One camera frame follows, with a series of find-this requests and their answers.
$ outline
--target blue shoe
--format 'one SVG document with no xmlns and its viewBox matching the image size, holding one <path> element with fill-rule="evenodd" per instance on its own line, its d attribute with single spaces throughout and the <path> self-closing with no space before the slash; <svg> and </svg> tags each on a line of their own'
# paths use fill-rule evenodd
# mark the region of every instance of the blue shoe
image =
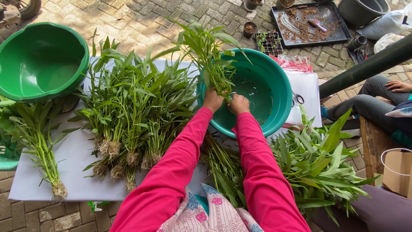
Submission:
<svg viewBox="0 0 412 232">
<path fill-rule="evenodd" d="M 336 122 L 333 118 L 331 118 L 328 114 L 328 109 L 324 106 L 321 106 L 321 116 L 331 120 L 332 122 Z"/>
</svg>

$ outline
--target motorcycle wheel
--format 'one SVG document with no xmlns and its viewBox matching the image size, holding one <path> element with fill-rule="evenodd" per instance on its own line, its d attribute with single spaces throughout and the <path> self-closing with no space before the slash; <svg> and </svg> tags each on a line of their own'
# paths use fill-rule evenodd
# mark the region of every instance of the motorcycle wheel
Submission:
<svg viewBox="0 0 412 232">
<path fill-rule="evenodd" d="M 30 3 L 28 5 L 24 3 L 20 3 L 21 9 L 20 9 L 20 14 L 21 14 L 21 19 L 29 19 L 39 12 L 40 8 L 42 7 L 42 0 L 30 0 Z"/>
</svg>

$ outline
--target pink shirt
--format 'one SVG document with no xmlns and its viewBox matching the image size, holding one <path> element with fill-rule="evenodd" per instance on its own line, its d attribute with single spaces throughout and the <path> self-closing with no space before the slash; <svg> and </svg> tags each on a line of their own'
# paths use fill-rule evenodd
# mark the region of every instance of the pink shirt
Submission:
<svg viewBox="0 0 412 232">
<path fill-rule="evenodd" d="M 176 213 L 212 117 L 205 107 L 196 113 L 142 184 L 123 201 L 110 232 L 155 232 Z M 310 232 L 258 122 L 250 113 L 242 113 L 237 116 L 233 132 L 245 174 L 243 187 L 249 213 L 265 232 Z"/>
</svg>

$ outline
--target person's hand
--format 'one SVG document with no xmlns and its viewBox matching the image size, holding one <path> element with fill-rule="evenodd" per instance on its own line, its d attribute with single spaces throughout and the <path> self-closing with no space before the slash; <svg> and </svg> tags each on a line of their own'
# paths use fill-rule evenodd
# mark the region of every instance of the person's hand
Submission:
<svg viewBox="0 0 412 232">
<path fill-rule="evenodd" d="M 390 80 L 385 86 L 392 92 L 412 92 L 412 85 L 400 80 Z"/>
<path fill-rule="evenodd" d="M 233 94 L 232 102 L 227 107 L 238 116 L 241 113 L 249 112 L 249 100 L 242 95 Z"/>
<path fill-rule="evenodd" d="M 211 110 L 212 113 L 215 113 L 222 105 L 223 100 L 224 98 L 216 93 L 215 88 L 208 88 L 205 91 L 205 100 L 203 102 L 203 107 L 206 107 Z"/>
</svg>

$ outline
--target seedling tray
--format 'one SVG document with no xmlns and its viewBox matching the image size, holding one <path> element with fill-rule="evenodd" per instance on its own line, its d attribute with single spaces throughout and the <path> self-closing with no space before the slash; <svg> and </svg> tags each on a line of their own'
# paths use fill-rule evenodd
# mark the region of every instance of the seedling tray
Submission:
<svg viewBox="0 0 412 232">
<path fill-rule="evenodd" d="M 283 53 L 283 48 L 279 34 L 277 32 L 256 32 L 257 50 L 266 55 L 278 56 Z"/>
<path fill-rule="evenodd" d="M 272 6 L 271 14 L 283 47 L 337 43 L 352 39 L 333 2 L 296 4 L 286 10 L 278 10 L 276 6 Z M 327 31 L 322 32 L 309 24 L 309 19 L 320 21 L 320 25 Z"/>
</svg>

